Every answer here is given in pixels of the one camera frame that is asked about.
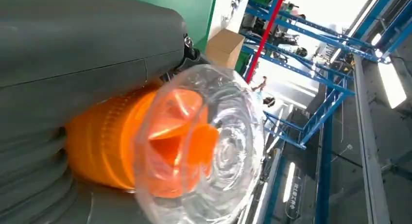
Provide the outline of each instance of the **orange plastic part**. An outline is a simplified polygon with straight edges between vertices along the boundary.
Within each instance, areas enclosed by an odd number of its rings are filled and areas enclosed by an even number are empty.
[[[76,174],[119,189],[135,188],[133,147],[137,146],[133,137],[140,129],[157,89],[158,86],[148,86],[109,99],[67,125],[66,150]],[[196,185],[199,168],[210,174],[219,132],[207,124],[207,107],[203,107],[202,97],[194,91],[171,91],[153,112],[156,114],[149,123],[147,139],[149,151],[141,149],[141,156],[135,158],[149,164],[143,172],[146,176],[138,178],[154,196],[178,197],[182,195],[184,185],[188,189]],[[182,154],[186,154],[185,165],[182,164]]]

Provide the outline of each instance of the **gray machine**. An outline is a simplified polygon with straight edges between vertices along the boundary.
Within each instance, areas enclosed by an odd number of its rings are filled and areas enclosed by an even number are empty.
[[[0,0],[0,223],[146,223],[131,194],[78,182],[64,124],[207,63],[182,17],[137,0]]]

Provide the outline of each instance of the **red pole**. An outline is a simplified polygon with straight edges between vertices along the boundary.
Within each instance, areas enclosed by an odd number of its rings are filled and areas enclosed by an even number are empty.
[[[263,33],[262,41],[260,42],[259,49],[257,50],[256,54],[253,56],[252,65],[250,66],[249,73],[247,74],[246,82],[250,83],[252,79],[253,71],[255,70],[256,65],[258,64],[258,59],[260,54],[262,53],[263,47],[265,46],[266,41],[268,40],[270,29],[275,21],[277,13],[279,13],[280,6],[282,5],[283,0],[278,0],[276,3],[275,10],[272,13],[271,19],[269,21],[268,27],[266,28],[265,32]]]

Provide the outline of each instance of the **clear plastic bottle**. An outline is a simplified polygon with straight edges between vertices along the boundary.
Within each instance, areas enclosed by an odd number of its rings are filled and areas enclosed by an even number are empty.
[[[234,71],[194,66],[164,85],[133,142],[136,198],[156,224],[225,224],[263,155],[263,112]]]

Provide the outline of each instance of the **cardboard box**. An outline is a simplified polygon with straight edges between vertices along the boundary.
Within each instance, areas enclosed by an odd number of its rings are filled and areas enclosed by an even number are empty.
[[[244,36],[223,29],[206,45],[206,56],[214,64],[228,69],[235,69]]]

